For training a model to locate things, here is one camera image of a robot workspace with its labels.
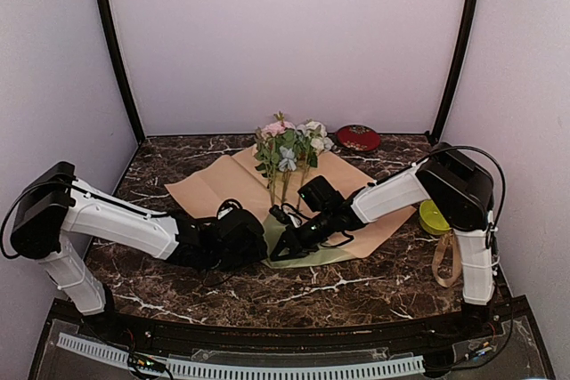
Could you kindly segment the pink rose fake flower stem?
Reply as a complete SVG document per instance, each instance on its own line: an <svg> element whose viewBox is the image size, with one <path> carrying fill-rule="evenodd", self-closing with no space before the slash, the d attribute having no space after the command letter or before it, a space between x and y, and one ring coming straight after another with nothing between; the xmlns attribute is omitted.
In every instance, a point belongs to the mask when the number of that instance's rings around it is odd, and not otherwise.
<svg viewBox="0 0 570 380"><path fill-rule="evenodd" d="M282 112L274 115L275 121L256 130L256 167L272 184L278 172L286 173L297 169L294 150L295 126L287 121Z"/></svg>

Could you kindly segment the pale pink fake flower stem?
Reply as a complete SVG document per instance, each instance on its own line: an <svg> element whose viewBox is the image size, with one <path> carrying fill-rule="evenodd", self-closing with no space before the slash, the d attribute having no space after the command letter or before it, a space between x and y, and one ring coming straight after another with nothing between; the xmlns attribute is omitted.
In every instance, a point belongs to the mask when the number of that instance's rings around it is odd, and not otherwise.
<svg viewBox="0 0 570 380"><path fill-rule="evenodd" d="M256 170L267 179L271 206L275 204L276 199L276 177L281 160L280 147L284 143L283 134L284 128L276 124L256 130L256 153L254 155L258 162Z"/></svg>

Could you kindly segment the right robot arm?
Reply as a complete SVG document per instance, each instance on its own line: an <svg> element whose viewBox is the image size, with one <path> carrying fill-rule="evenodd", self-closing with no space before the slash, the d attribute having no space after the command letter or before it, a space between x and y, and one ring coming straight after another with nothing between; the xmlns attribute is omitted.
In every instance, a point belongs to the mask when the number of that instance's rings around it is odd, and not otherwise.
<svg viewBox="0 0 570 380"><path fill-rule="evenodd" d="M466 156L468 147L440 143L428 155L386 178L371 182L344 198L319 175L302 186L301 199L314 213L303 223L273 206L271 215L284 225L270 259L303 258L327 247L340 233L345 243L354 232L402 208L434 202L459 243L464 303L470 306L455 319L454 330L472 339L489 323L485 307L494 293L497 250L494 233L504 202L493 198L493 178Z"/></svg>

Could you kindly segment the blue fake flower stem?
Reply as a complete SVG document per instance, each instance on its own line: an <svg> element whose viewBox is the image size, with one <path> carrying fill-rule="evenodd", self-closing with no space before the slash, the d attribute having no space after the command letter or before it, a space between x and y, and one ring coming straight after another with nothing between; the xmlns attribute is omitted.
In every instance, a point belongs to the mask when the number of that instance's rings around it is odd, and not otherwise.
<svg viewBox="0 0 570 380"><path fill-rule="evenodd" d="M293 172L297 170L297 157L293 148L285 146L280 147L281 160L278 164L278 169L281 173L281 202L287 201L287 191L289 186L290 177Z"/></svg>

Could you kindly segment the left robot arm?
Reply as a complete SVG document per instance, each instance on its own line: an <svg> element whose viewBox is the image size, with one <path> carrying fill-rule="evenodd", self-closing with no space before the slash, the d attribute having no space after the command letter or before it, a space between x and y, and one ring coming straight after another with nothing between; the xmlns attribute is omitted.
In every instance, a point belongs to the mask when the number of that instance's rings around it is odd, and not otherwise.
<svg viewBox="0 0 570 380"><path fill-rule="evenodd" d="M237 271L267 256L264 227L234 199L216 216L194 218L184 210L159 212L114 198L79 179L75 167L56 163L27 186L1 223L11 253L37 261L57 288L91 317L107 341L126 332L111 292L88 270L69 235L105 239L155 259L196 271Z"/></svg>

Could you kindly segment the lime green plastic bowl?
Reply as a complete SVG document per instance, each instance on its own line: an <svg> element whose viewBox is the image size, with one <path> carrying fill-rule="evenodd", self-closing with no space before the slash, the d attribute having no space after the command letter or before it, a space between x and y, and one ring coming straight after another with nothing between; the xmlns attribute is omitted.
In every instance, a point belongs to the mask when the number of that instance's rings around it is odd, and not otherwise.
<svg viewBox="0 0 570 380"><path fill-rule="evenodd" d="M424 200L419 206L419 224L430 235L440 236L452 228L433 200Z"/></svg>

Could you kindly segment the white fake flower stem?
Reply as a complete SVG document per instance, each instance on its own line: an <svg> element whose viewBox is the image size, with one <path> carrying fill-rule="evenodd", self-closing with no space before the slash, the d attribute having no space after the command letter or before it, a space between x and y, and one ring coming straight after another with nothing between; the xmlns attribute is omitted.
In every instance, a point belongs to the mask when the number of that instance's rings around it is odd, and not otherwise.
<svg viewBox="0 0 570 380"><path fill-rule="evenodd" d="M312 168L318 166L318 157L330 151L334 143L328 136L326 126L319 121L308 120L296 128L299 167L301 169L300 186L308 179Z"/></svg>

